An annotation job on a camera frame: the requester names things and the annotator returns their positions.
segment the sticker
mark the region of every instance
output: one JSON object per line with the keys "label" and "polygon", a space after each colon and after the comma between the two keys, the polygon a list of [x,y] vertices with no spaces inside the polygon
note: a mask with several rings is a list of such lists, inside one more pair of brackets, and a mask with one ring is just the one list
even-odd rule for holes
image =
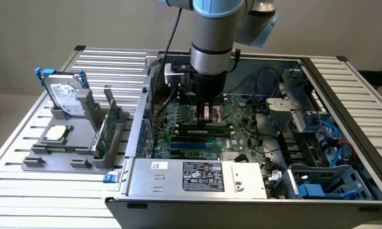
{"label": "sticker", "polygon": [[51,85],[55,99],[66,113],[71,116],[85,115],[82,103],[77,100],[77,90],[67,84]]}
{"label": "sticker", "polygon": [[153,161],[151,169],[169,169],[169,162],[166,161]]}
{"label": "sticker", "polygon": [[190,192],[225,192],[222,163],[183,162],[183,189]]}

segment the wire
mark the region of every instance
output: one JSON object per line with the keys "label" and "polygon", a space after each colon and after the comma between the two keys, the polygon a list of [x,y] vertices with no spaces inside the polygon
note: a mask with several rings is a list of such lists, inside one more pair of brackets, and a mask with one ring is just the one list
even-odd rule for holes
{"label": "wire", "polygon": [[175,22],[175,25],[174,25],[174,29],[173,29],[173,32],[171,32],[171,37],[170,37],[169,44],[167,44],[167,47],[166,47],[165,57],[163,57],[163,60],[162,60],[162,63],[161,63],[161,69],[159,69],[159,73],[158,73],[158,78],[157,78],[157,80],[154,82],[154,85],[153,85],[153,91],[151,91],[151,95],[153,95],[153,97],[151,97],[151,113],[153,114],[154,114],[154,96],[155,96],[155,92],[157,92],[157,89],[158,89],[158,83],[159,83],[162,71],[163,71],[163,68],[165,68],[167,53],[169,53],[169,49],[170,49],[170,46],[171,46],[173,39],[174,39],[174,34],[177,33],[177,30],[178,30],[178,22],[179,22],[179,18],[181,18],[182,12],[183,12],[183,9],[179,8],[177,22]]}
{"label": "wire", "polygon": [[177,95],[177,88],[174,87],[173,90],[171,90],[171,94],[170,94],[170,96],[169,96],[169,99],[166,100],[166,102],[165,102],[165,104],[163,104],[163,107],[159,109],[159,111],[158,111],[158,113],[154,115],[154,117],[159,116],[161,113],[165,111],[165,109],[167,108],[167,106],[169,106],[171,100],[174,99],[175,95]]}
{"label": "wire", "polygon": [[344,140],[344,139],[341,139],[340,142],[348,144],[352,147],[353,158],[355,158],[355,160],[357,160],[357,153],[356,153],[356,149],[355,149],[353,144],[349,141]]}
{"label": "wire", "polygon": [[335,126],[332,123],[329,123],[325,120],[318,120],[317,122],[321,122],[325,126],[331,127],[336,131],[337,135],[340,134],[340,128],[337,126]]}
{"label": "wire", "polygon": [[316,134],[321,134],[322,136],[325,136],[326,138],[329,138],[328,135],[326,135],[326,133],[322,132],[322,131],[317,131],[317,132],[314,132],[314,133],[316,133]]}
{"label": "wire", "polygon": [[268,152],[260,152],[258,150],[256,150],[256,152],[260,153],[260,154],[270,154],[270,153],[273,153],[274,151],[278,151],[278,150],[282,150],[282,149],[274,149],[274,150],[268,151]]}
{"label": "wire", "polygon": [[260,76],[261,76],[264,70],[266,70],[266,69],[274,70],[276,75],[277,75],[277,79],[278,79],[278,85],[280,85],[280,83],[281,83],[281,80],[280,80],[280,72],[276,70],[276,68],[273,68],[273,67],[265,67],[265,68],[262,68],[262,69],[260,70],[260,72],[258,72],[258,74],[257,74],[257,78],[256,78],[256,85],[254,85],[254,92],[256,92],[256,94],[260,92],[260,89],[258,89],[258,79],[260,79]]}
{"label": "wire", "polygon": [[240,57],[241,57],[241,49],[236,49],[234,67],[230,71],[228,71],[228,73],[232,73],[233,71],[236,71],[238,67],[238,63],[240,63]]}
{"label": "wire", "polygon": [[339,159],[340,159],[340,148],[337,148],[336,156],[335,156],[335,160],[333,160],[333,162],[331,164],[331,168],[336,167]]}
{"label": "wire", "polygon": [[278,138],[277,138],[276,136],[273,136],[273,135],[260,134],[260,136],[268,136],[268,137],[272,137],[272,138],[274,138],[276,140],[278,140]]}
{"label": "wire", "polygon": [[225,118],[222,120],[226,120],[230,117],[232,113],[229,113],[228,116],[225,116]]}

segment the power supply label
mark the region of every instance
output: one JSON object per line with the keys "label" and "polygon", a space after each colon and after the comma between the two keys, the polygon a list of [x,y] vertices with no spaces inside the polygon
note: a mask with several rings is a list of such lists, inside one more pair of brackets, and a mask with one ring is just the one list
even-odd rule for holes
{"label": "power supply label", "polygon": [[183,162],[183,189],[190,192],[225,192],[222,163]]}

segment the red cable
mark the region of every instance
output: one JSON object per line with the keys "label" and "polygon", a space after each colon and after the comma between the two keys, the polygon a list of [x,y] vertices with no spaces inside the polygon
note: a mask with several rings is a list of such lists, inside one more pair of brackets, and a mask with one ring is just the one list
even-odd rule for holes
{"label": "red cable", "polygon": [[353,144],[352,144],[349,141],[343,140],[343,139],[340,140],[340,142],[343,142],[343,143],[348,144],[348,145],[352,147],[352,151],[353,151],[353,158],[355,158],[355,160],[357,160],[357,156],[356,156],[356,149],[355,149]]}

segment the slotted metal surface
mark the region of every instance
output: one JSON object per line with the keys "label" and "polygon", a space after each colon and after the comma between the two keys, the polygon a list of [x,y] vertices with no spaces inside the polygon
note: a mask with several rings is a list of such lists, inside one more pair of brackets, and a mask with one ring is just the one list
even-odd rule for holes
{"label": "slotted metal surface", "polygon": [[[147,51],[87,48],[71,57],[65,67],[66,70],[86,70],[95,100],[105,106],[109,102],[103,87],[113,85],[118,104],[131,113],[131,119],[147,76],[145,60],[149,55]],[[326,71],[326,80],[353,83],[352,87],[341,87],[340,83],[333,86],[340,98],[347,99],[345,102],[363,102],[363,99],[368,99],[375,103],[369,93],[359,87],[360,81],[336,58],[312,58],[318,68]],[[371,104],[372,109],[357,108],[361,105],[355,104],[356,107],[349,108],[355,117],[367,118],[360,119],[360,122],[371,123],[369,119],[373,117],[377,119],[375,123],[382,123],[382,110],[375,110],[377,105]],[[52,103],[43,94],[0,149],[0,228],[118,229],[121,225],[102,199],[114,196],[118,185],[103,184],[103,175],[22,170],[23,159],[51,120],[51,107]],[[117,168],[123,165],[131,124],[130,121],[126,126]],[[382,145],[382,126],[367,124],[361,127],[372,139],[376,139],[376,144]],[[363,225],[360,228],[369,229],[371,225]]]}
{"label": "slotted metal surface", "polygon": [[310,58],[382,156],[382,98],[348,62]]}

